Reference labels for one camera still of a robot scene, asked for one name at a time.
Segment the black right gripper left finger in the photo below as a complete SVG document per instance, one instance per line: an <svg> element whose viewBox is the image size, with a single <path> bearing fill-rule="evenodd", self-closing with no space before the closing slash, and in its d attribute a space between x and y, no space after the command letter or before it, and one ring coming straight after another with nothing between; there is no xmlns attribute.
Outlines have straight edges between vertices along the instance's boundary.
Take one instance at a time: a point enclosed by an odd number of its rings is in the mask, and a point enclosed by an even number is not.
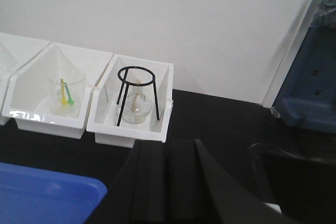
<svg viewBox="0 0 336 224"><path fill-rule="evenodd" d="M137 140L89 223L163 223L165 193L164 144Z"/></svg>

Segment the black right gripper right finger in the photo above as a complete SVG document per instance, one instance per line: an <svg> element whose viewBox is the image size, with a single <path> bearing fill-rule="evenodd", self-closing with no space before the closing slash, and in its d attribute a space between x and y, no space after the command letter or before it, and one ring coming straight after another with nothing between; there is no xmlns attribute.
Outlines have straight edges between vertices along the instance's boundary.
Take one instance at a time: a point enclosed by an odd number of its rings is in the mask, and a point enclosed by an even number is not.
<svg viewBox="0 0 336 224"><path fill-rule="evenodd" d="M180 223L295 223L235 181L201 140L169 145L169 210Z"/></svg>

